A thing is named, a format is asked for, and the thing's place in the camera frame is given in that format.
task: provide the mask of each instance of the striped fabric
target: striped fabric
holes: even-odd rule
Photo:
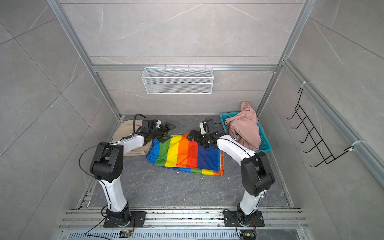
[[[179,171],[223,176],[224,153],[213,146],[205,149],[196,142],[188,141],[187,136],[172,136],[164,143],[152,140],[148,161]]]

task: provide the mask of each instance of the metal grate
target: metal grate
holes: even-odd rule
[[[148,94],[209,94],[214,73],[210,67],[146,67],[141,78]]]
[[[111,240],[119,239],[120,230],[93,230],[89,232],[91,235],[99,237],[86,236],[86,230],[71,230],[67,240],[83,240],[83,239],[101,239],[99,237],[110,238]],[[176,240],[176,239],[237,239],[234,229],[191,229],[191,230],[135,230],[131,240]]]

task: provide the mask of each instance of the aluminum frame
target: aluminum frame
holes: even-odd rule
[[[283,66],[290,74],[296,79],[298,84],[308,79],[300,72],[300,70],[289,60],[283,59]],[[307,83],[302,86],[310,99],[319,106],[320,110],[331,124],[335,127],[341,137],[349,144],[352,145],[357,140],[363,138],[348,124],[348,122],[338,113],[338,111],[326,100],[326,98],[316,89],[312,83]],[[359,157],[367,169],[371,172],[374,178],[384,188],[384,162],[383,160],[371,149],[368,144],[357,144],[354,146],[353,152]]]
[[[76,49],[76,52],[80,56],[81,60],[83,61],[85,67],[91,74],[93,80],[95,81],[97,87],[100,89],[101,93],[103,94],[105,100],[107,101],[109,107],[111,108],[113,114],[118,119],[120,118],[121,114],[116,107],[115,102],[113,101],[111,95],[109,94],[109,91],[105,87],[103,81],[101,80],[101,77],[92,69],[92,62],[85,51],[84,46],[81,44],[76,32],[74,31],[74,28],[69,21],[67,15],[64,12],[64,9],[61,5],[61,3],[58,0],[47,0],[48,4],[50,5],[52,11],[55,13],[57,19],[61,23],[65,33],[67,34],[68,38],[70,39],[71,43],[73,44],[74,48]]]
[[[159,207],[131,207],[131,211],[146,211],[144,228],[153,230],[177,229],[235,229],[225,227],[223,210],[226,207],[184,207],[184,208],[159,208]],[[263,213],[265,227],[260,229],[308,229],[307,222],[301,209],[287,209],[282,207],[260,207]],[[103,226],[100,221],[101,208],[68,210],[59,221],[59,230],[89,230],[95,225]],[[238,227],[238,229],[252,229],[253,227]]]
[[[292,49],[295,46],[297,39],[299,38],[300,33],[303,30],[304,25],[307,22],[316,2],[317,0],[306,0],[303,3],[303,7],[299,13],[299,17],[296,20],[291,35],[289,36],[288,41],[284,47],[283,53],[281,54],[279,62],[277,63],[277,70],[275,73],[273,73],[271,80],[269,81],[268,86],[264,92],[263,98],[260,101],[260,104],[256,110],[256,115],[258,117],[261,116],[264,107],[268,102],[269,96],[271,95],[272,90],[276,85],[277,79],[279,78],[279,75],[281,73],[281,66],[284,58],[288,58],[290,56]]]
[[[276,71],[277,65],[255,64],[255,65],[93,65],[94,71],[144,71],[146,67],[210,67],[214,71]]]

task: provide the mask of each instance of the black cable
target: black cable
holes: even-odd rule
[[[88,176],[95,177],[95,176],[93,176],[93,175],[87,173],[87,172],[81,167],[81,165],[80,165],[81,157],[83,156],[83,154],[84,154],[86,151],[90,150],[91,148],[93,148],[93,147],[98,147],[98,146],[105,146],[105,145],[106,145],[106,144],[99,144],[99,145],[95,145],[95,146],[89,147],[89,148],[87,148],[87,149],[80,155],[80,157],[79,157],[79,167],[80,167],[80,169],[81,169],[85,174],[87,174]]]
[[[237,223],[237,225],[236,225],[236,234],[237,234],[237,236],[239,237],[240,240],[243,240],[243,239],[240,237],[239,233],[237,232],[237,227],[239,226],[239,224],[240,224],[240,221],[239,221],[239,222]]]
[[[104,206],[102,209],[101,209],[101,215],[104,217],[98,224],[96,224],[96,226],[94,226],[93,228],[89,229],[88,232],[85,233],[86,236],[90,236],[90,237],[99,237],[99,238],[104,238],[104,239],[107,239],[107,240],[111,240],[110,238],[106,238],[106,237],[102,237],[102,236],[96,236],[96,235],[91,235],[91,234],[88,234],[90,231],[92,231],[95,227],[97,227],[102,221],[104,221],[104,219],[107,217],[107,216],[104,216],[103,215],[103,210],[106,206]]]
[[[222,122],[214,122],[214,124],[220,124],[220,125],[224,125],[224,127],[226,126],[224,123]]]
[[[101,209],[101,216],[103,216],[103,217],[107,216],[107,215],[105,215],[105,216],[103,215],[103,210],[104,210],[105,207],[108,207],[108,205],[103,206],[103,208]]]
[[[144,115],[142,115],[142,114],[140,114],[140,113],[135,114],[135,116],[133,117],[133,130],[132,130],[132,136],[135,135],[135,128],[136,128],[135,123],[136,123],[136,117],[137,117],[138,115],[142,116],[143,118],[147,118],[146,116],[144,116]]]
[[[224,122],[225,122],[225,126],[226,125],[228,125],[228,123],[227,123],[227,121],[225,120],[225,118],[222,118],[222,117],[219,117],[219,116],[209,116],[209,117],[206,117],[205,119],[204,119],[204,121],[206,121],[207,120],[207,118],[221,118],[221,119],[223,119],[224,120]]]
[[[228,142],[232,142],[231,140],[228,140],[228,139],[226,139],[226,138],[219,138],[219,139],[223,139],[223,140],[227,140]],[[251,155],[249,155],[249,153],[247,153],[247,151],[246,151],[244,148],[242,148],[241,146],[237,145],[236,143],[233,143],[233,144],[235,144],[236,146],[238,146],[241,150],[243,150],[246,154],[248,154],[249,157],[251,157]]]

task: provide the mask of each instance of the teal basket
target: teal basket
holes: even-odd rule
[[[239,112],[236,112],[236,113],[223,113],[223,114],[221,114],[220,115],[221,122],[223,123],[223,125],[225,125],[224,119],[231,118],[231,117],[237,115],[238,113]],[[255,152],[269,152],[269,151],[271,151],[272,150],[272,146],[269,143],[268,138],[266,137],[266,135],[265,135],[265,133],[263,131],[263,128],[261,127],[259,122],[257,123],[257,126],[259,126],[259,135],[260,135],[260,138],[261,138],[262,142],[260,143],[259,150],[255,151]]]

